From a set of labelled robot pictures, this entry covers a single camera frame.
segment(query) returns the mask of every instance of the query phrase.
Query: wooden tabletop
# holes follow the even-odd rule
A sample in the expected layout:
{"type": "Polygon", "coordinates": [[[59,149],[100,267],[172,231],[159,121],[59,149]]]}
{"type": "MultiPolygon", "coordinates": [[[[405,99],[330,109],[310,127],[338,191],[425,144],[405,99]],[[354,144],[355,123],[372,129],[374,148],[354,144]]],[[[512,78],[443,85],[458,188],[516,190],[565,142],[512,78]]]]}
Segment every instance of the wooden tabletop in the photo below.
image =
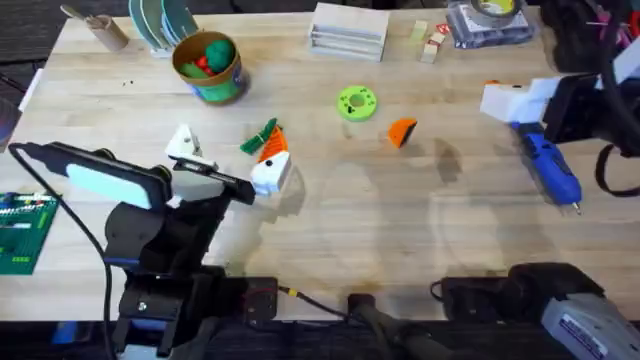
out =
{"type": "MultiPolygon", "coordinates": [[[[116,19],[133,38],[112,54],[82,23],[69,20],[16,130],[14,141],[62,141],[111,149],[151,167],[170,165],[164,148],[178,124],[200,137],[205,155],[248,178],[255,157],[239,145],[272,117],[289,142],[293,171],[282,194],[252,207],[234,204],[206,264],[233,273],[276,276],[329,305],[344,308],[352,292],[378,297],[391,314],[440,319],[429,284],[445,275],[501,272],[527,261],[565,261],[604,286],[630,318],[640,307],[640,202],[601,192],[593,179],[603,142],[562,145],[579,177],[584,215],[545,202],[511,131],[479,113],[487,80],[528,84],[554,75],[543,41],[456,50],[451,39],[434,65],[416,59],[415,20],[430,31],[444,10],[392,11],[382,63],[313,55],[306,44],[311,14],[197,16],[205,29],[231,36],[251,74],[236,104],[204,105],[172,70],[149,56],[130,19],[116,19]],[[338,93],[362,84],[377,95],[377,113],[349,123],[336,111],[338,93]],[[409,144],[386,140],[389,125],[415,117],[409,144]]],[[[612,158],[612,186],[640,181],[640,170],[612,158]]],[[[5,154],[0,189],[38,189],[5,154]]],[[[104,244],[115,203],[46,173],[104,244]]],[[[124,276],[114,269],[113,316],[124,276]]],[[[33,276],[0,277],[0,320],[95,320],[104,274],[89,241],[60,211],[33,276]]],[[[281,297],[281,319],[327,315],[281,297]]]]}

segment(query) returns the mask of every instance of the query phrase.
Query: gray power tool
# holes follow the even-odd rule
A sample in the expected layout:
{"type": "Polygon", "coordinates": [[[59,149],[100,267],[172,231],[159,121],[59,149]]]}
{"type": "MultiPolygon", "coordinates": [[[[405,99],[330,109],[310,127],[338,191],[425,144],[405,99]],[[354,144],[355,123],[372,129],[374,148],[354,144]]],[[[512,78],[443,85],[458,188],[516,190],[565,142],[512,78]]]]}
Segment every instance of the gray power tool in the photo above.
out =
{"type": "Polygon", "coordinates": [[[447,277],[440,285],[449,320],[540,324],[578,359],[640,359],[640,332],[573,265],[521,264],[508,277],[447,277]]]}

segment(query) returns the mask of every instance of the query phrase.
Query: circuit board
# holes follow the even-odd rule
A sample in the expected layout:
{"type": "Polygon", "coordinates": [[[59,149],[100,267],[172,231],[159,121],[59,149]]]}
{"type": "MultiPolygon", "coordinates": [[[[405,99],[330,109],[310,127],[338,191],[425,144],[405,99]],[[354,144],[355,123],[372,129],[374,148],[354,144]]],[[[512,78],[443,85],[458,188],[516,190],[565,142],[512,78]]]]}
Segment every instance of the circuit board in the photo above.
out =
{"type": "Polygon", "coordinates": [[[58,202],[39,194],[0,193],[0,275],[31,275],[58,202]]]}

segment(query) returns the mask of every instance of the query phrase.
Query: green spool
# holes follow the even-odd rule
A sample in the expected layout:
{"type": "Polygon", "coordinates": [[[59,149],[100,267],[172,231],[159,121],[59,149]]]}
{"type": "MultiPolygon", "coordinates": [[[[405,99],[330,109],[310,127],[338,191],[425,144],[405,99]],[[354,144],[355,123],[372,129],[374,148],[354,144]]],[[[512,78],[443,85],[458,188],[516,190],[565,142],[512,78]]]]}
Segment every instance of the green spool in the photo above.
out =
{"type": "Polygon", "coordinates": [[[378,99],[371,89],[355,85],[342,90],[338,96],[338,112],[349,121],[366,121],[376,112],[378,99]]]}

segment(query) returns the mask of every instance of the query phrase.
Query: green ball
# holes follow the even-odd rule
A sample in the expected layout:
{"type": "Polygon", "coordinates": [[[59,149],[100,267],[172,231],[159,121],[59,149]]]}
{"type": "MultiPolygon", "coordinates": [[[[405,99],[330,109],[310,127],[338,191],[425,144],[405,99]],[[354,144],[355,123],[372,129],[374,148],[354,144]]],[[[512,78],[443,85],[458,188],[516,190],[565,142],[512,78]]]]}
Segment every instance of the green ball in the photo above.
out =
{"type": "Polygon", "coordinates": [[[215,73],[221,73],[233,62],[235,51],[231,41],[224,39],[212,42],[207,46],[204,54],[211,70],[215,73]]]}

